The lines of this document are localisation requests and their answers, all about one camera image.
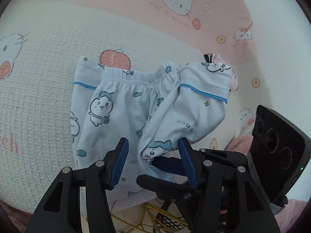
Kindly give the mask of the white blue cartoon print pants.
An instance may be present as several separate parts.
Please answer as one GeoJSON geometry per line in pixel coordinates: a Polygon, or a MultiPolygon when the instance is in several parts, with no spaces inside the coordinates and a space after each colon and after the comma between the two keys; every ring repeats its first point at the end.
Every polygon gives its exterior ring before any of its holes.
{"type": "Polygon", "coordinates": [[[202,62],[167,61],[144,73],[80,57],[70,115],[76,167],[89,167],[125,137],[129,154],[110,200],[139,193],[140,174],[172,180],[152,161],[176,150],[181,137],[196,143],[211,133],[224,120],[230,86],[231,72],[211,73],[202,62]]]}

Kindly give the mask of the folded pink navy garment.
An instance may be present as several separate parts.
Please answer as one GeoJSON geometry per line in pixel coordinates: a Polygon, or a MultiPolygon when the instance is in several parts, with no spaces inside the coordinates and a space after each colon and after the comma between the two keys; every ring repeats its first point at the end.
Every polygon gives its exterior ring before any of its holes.
{"type": "Polygon", "coordinates": [[[202,65],[211,73],[231,72],[230,91],[238,90],[238,76],[236,71],[221,57],[219,53],[204,54],[204,60],[205,62],[202,62],[202,65]]]}

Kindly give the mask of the pink Hello Kitty blanket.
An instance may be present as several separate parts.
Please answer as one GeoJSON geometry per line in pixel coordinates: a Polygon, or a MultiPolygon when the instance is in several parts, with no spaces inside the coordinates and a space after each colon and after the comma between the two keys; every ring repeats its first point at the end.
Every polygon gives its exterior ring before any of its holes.
{"type": "Polygon", "coordinates": [[[64,166],[73,166],[70,114],[80,56],[150,72],[164,61],[219,53],[238,74],[227,116],[211,134],[224,148],[248,132],[241,110],[261,103],[253,27],[244,0],[12,0],[1,16],[1,200],[33,212],[64,166]]]}

